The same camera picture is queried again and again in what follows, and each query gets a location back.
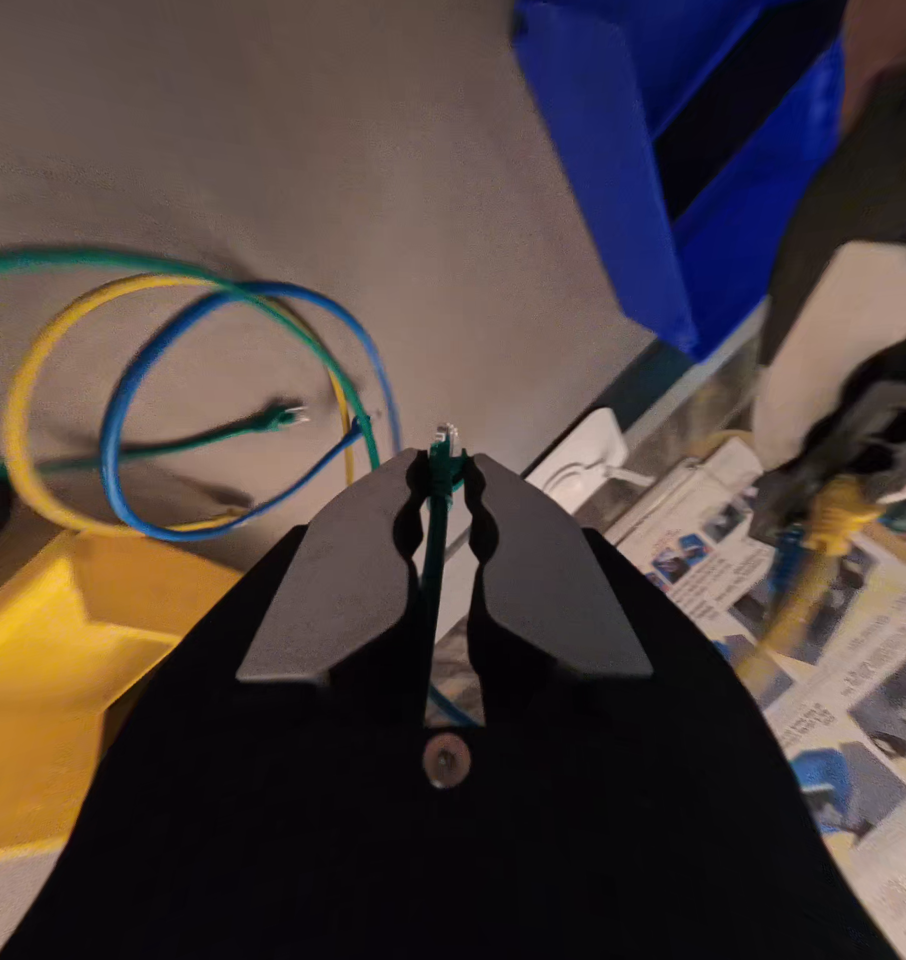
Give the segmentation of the instruction poster stand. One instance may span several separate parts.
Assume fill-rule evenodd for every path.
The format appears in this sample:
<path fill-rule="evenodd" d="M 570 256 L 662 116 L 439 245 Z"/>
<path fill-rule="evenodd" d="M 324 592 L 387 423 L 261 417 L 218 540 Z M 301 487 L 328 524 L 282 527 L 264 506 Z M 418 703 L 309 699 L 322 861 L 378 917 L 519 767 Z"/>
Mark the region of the instruction poster stand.
<path fill-rule="evenodd" d="M 730 431 L 661 478 L 626 470 L 615 416 L 590 414 L 528 481 L 574 513 L 613 479 L 648 489 L 605 532 L 719 653 L 754 660 L 759 709 L 825 846 L 906 958 L 906 560 L 858 534 L 802 639 L 760 634 L 785 595 L 773 549 L 748 534 L 760 464 Z"/>

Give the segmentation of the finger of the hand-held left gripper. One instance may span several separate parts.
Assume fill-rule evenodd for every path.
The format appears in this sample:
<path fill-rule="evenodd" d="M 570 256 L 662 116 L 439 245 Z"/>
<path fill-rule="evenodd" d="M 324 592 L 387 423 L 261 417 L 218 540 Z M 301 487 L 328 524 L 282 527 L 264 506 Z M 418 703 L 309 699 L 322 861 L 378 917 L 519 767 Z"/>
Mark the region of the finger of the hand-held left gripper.
<path fill-rule="evenodd" d="M 906 245 L 841 246 L 760 375 L 751 433 L 762 468 L 793 460 L 855 368 L 904 339 Z"/>

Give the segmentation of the yellow plastic bin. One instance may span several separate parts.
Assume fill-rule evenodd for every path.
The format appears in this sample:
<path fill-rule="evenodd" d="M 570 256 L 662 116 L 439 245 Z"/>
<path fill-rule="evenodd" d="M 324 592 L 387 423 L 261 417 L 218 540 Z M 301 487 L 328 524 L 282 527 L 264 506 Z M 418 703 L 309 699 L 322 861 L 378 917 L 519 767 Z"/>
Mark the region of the yellow plastic bin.
<path fill-rule="evenodd" d="M 156 540 L 63 532 L 0 584 L 0 861 L 62 847 L 110 708 L 241 576 Z"/>

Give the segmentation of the blue plastic bin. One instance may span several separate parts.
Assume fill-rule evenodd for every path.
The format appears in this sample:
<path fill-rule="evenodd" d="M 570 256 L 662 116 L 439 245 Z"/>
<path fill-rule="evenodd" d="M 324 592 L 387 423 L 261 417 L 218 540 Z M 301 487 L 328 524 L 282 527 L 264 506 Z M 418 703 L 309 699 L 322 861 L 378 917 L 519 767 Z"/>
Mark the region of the blue plastic bin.
<path fill-rule="evenodd" d="M 513 53 L 623 312 L 696 361 L 767 294 L 795 208 L 837 148 L 843 17 L 832 43 L 675 222 L 653 142 L 759 14 L 781 3 L 513 8 Z"/>

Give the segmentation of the black bin divider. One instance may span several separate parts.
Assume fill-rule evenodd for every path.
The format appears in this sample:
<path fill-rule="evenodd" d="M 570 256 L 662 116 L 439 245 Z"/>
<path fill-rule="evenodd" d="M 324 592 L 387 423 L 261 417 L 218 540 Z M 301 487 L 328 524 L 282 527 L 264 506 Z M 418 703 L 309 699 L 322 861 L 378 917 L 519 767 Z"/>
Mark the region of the black bin divider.
<path fill-rule="evenodd" d="M 733 160 L 839 33 L 845 2 L 765 8 L 653 142 L 674 223 Z"/>

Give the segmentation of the black network switch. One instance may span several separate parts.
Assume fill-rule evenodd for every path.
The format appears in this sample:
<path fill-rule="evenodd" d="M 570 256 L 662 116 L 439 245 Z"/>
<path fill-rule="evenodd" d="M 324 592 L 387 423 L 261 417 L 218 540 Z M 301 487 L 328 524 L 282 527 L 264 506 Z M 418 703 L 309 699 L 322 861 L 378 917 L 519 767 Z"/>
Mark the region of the black network switch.
<path fill-rule="evenodd" d="M 806 435 L 798 453 L 757 483 L 749 534 L 774 546 L 811 517 L 827 485 L 851 478 L 870 505 L 906 497 L 906 383 L 877 381 L 844 401 Z"/>

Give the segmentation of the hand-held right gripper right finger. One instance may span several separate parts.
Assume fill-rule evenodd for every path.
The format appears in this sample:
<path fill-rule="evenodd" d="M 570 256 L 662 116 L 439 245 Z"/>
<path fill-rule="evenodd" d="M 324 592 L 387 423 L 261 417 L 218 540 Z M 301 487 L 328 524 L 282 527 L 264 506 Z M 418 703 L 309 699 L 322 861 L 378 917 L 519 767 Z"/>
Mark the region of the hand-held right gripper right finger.
<path fill-rule="evenodd" d="M 478 562 L 467 648 L 487 726 L 550 717 L 581 693 L 645 682 L 653 667 L 576 520 L 486 454 L 463 490 Z"/>

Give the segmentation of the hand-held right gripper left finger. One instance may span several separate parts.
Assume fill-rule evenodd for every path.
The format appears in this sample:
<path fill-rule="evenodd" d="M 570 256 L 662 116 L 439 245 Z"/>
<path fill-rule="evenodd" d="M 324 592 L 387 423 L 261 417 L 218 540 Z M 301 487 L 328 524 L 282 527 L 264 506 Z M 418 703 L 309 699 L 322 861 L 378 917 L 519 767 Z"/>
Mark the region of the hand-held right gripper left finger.
<path fill-rule="evenodd" d="M 237 681 L 308 685 L 369 722 L 421 726 L 433 599 L 414 555 L 430 491 L 428 454 L 408 448 L 322 508 L 267 606 Z"/>

